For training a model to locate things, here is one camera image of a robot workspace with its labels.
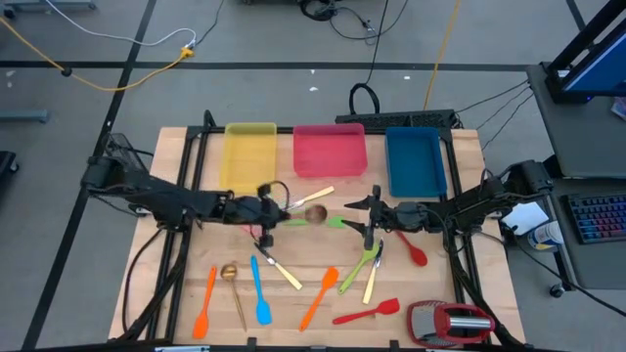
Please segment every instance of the orange spatula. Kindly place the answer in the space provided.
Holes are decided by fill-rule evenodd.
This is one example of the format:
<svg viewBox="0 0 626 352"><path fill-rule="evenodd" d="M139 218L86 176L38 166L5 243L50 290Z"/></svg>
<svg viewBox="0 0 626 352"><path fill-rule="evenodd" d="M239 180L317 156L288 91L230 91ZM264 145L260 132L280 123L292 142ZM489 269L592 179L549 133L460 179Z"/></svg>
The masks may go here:
<svg viewBox="0 0 626 352"><path fill-rule="evenodd" d="M309 311L306 312L304 319L302 319L302 323L300 323L300 332L305 331L306 327L309 326L309 323L311 323L311 319L313 319L313 314L315 314L315 311L317 310L317 306L322 301L322 298L324 298L324 293L329 288L335 285L338 278L339 271L334 267L330 267L329 270L326 271L324 279L322 279L322 289L320 289L320 293L317 295L317 298L315 298L313 304L311 304L311 308L309 308Z"/></svg>
<svg viewBox="0 0 626 352"><path fill-rule="evenodd" d="M213 291L213 284L215 284L215 274L217 268L211 267L211 273L208 275L208 282L206 283L206 293L204 294L204 305L200 314L196 318L196 324L194 325L193 338L204 338L208 331L208 300L211 298L211 292Z"/></svg>

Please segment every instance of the red spoon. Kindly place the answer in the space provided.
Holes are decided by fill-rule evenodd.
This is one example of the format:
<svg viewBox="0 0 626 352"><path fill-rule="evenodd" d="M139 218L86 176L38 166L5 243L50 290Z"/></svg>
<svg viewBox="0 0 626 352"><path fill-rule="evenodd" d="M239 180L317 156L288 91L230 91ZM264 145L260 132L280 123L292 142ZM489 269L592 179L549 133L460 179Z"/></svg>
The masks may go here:
<svg viewBox="0 0 626 352"><path fill-rule="evenodd" d="M369 315L374 315L377 313L381 313L384 315L393 314L399 310L400 310L400 302L398 301L398 298L392 298L392 299L388 299L388 300L381 302L376 309L336 318L333 320L333 324L335 325L344 324L344 323L351 322L355 319L367 317Z"/></svg>
<svg viewBox="0 0 626 352"><path fill-rule="evenodd" d="M418 266L426 266L426 264L428 264L428 258L426 258L424 251L412 245L402 232L396 231L395 233L398 235L398 237L400 237L400 240L402 240L402 242L409 246L411 259L413 259L413 261L418 264Z"/></svg>

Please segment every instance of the knife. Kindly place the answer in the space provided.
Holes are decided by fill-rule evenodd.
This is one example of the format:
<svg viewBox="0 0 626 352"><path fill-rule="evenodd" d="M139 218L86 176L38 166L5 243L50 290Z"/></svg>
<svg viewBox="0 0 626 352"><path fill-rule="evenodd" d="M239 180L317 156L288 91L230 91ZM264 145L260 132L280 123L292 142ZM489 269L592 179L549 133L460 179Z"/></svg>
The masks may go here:
<svg viewBox="0 0 626 352"><path fill-rule="evenodd" d="M382 239L379 242L379 252L376 253L376 258L374 258L374 265L372 266L372 273L370 273L370 279L368 280L368 285L365 288L365 294L363 295L363 303L370 303L370 298L372 298L372 291L374 290L374 277L376 276L376 270L380 266L380 259L382 258L382 246L384 243Z"/></svg>
<svg viewBox="0 0 626 352"><path fill-rule="evenodd" d="M323 197L325 195L329 195L329 194L331 194L334 191L335 191L335 187L333 187L333 186L327 187L327 188L325 188L324 190L322 190L320 192L314 193L311 196L308 196L306 198L302 198L301 200L299 200L299 201L297 201L295 203L290 204L287 207L287 211L292 210L292 209L296 209L297 207L302 206L303 204L305 204L309 200L313 200L313 199L316 199L316 198L319 198L319 197Z"/></svg>
<svg viewBox="0 0 626 352"><path fill-rule="evenodd" d="M256 247L256 249L258 249L258 251L261 252L261 254L263 254L263 256L265 257L265 259L267 259L267 262L270 263L270 265L276 267L276 269L278 269L278 271L283 274L285 279L287 279L293 285L293 287L295 287L295 289L300 290L302 288L302 284L300 283L300 281L298 281L290 272L288 272L287 269L283 268L283 266L276 259L274 259L274 257L271 256L270 253L267 252L267 250L263 249L260 245L258 245L258 243L255 243L254 246Z"/></svg>

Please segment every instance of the yellow plastic tray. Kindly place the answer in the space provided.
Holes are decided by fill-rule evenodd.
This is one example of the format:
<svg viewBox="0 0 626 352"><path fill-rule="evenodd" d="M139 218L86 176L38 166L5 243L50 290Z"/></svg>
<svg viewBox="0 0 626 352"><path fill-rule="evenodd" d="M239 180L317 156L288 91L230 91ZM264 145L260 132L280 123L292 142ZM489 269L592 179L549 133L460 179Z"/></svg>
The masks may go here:
<svg viewBox="0 0 626 352"><path fill-rule="evenodd" d="M256 195L276 179L276 123L229 123L219 186L235 195Z"/></svg>

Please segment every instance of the yellow cable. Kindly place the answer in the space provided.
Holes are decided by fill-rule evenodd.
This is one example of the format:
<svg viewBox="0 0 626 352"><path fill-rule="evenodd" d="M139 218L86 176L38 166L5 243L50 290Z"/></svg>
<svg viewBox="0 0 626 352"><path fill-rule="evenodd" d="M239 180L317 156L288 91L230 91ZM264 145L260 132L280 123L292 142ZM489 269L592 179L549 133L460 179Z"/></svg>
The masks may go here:
<svg viewBox="0 0 626 352"><path fill-rule="evenodd" d="M434 70L432 71L432 76L430 77L430 82L428 83L428 89L426 90L426 98L424 100L424 110L428 107L428 99L430 98L430 90L432 89L432 84L434 83L434 78L437 76L437 70L439 69L439 63L443 60L443 55L446 52L446 46L448 45L448 39L450 39L450 33L452 33L452 28L454 28L454 23L457 21L457 15L459 14L459 8L461 7L461 0L457 0L456 4L454 4L454 11L450 16L450 21L448 22L448 28L446 29L446 35L443 37L443 43L441 43L441 48L439 49L439 56L437 57L437 62L434 64Z"/></svg>
<svg viewBox="0 0 626 352"><path fill-rule="evenodd" d="M5 19L0 18L0 22L2 24L4 24L7 28L9 28L9 30L23 43L25 44L28 48L30 48L30 50L32 50L33 52L35 52L37 55L39 55L43 60L47 61L48 63L50 63L50 65L56 67L58 70L60 71L65 71L64 67L57 64L54 60L48 58L44 53L42 53L39 49L37 49L34 45L32 45L29 41L27 41L24 37L22 37L21 34L19 34ZM182 62L183 60L187 59L187 58L191 58L194 55L194 51L185 47L181 50L181 54L178 57L178 59L176 59L173 63L169 64L168 66L165 66L163 68L159 68L157 70L154 70L152 72L150 72L148 75L146 75L144 78L138 80L135 83L129 84L127 86L124 87L119 87L119 88L106 88L106 87L101 87L95 83L92 83L90 81L88 81L85 78L82 78L81 76L72 73L71 77L73 77L74 79L78 80L81 83L84 83L92 88L98 89L100 91L104 91L104 92L119 92L119 91L124 91L130 88L134 88L137 87L138 85L146 82L148 79L154 77L155 75L162 73L164 71L169 70L170 68L178 65L180 62Z"/></svg>

